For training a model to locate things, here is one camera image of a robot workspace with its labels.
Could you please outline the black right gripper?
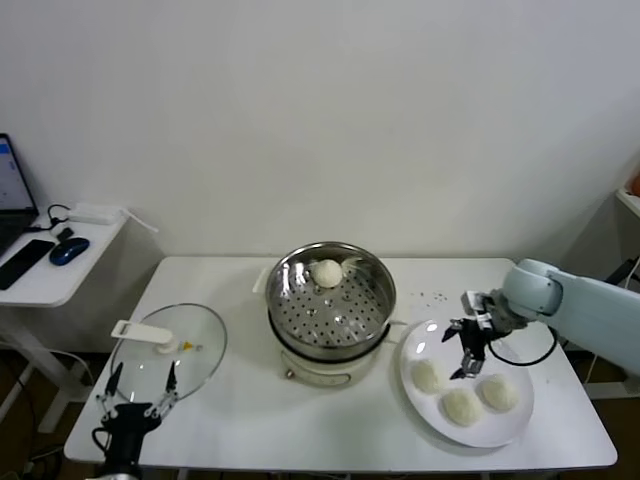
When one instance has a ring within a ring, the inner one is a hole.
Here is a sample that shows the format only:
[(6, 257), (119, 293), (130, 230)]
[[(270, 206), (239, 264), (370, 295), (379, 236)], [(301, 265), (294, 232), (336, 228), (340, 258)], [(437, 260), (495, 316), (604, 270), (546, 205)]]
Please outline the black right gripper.
[(444, 330), (441, 342), (444, 343), (456, 335), (460, 335), (463, 357), (460, 367), (449, 379), (475, 378), (484, 365), (486, 347), (493, 340), (494, 329), (482, 327), (476, 320), (452, 319)]

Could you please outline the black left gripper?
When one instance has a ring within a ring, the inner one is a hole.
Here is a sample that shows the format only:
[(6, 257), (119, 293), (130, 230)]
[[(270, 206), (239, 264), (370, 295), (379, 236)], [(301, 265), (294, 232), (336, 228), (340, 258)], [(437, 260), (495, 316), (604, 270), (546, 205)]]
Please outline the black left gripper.
[(123, 371), (120, 362), (110, 375), (102, 394), (96, 396), (101, 409), (100, 421), (105, 423), (109, 443), (105, 453), (107, 463), (137, 464), (145, 436), (161, 425), (179, 400), (175, 362), (171, 362), (164, 392), (151, 404), (117, 404), (118, 384)]

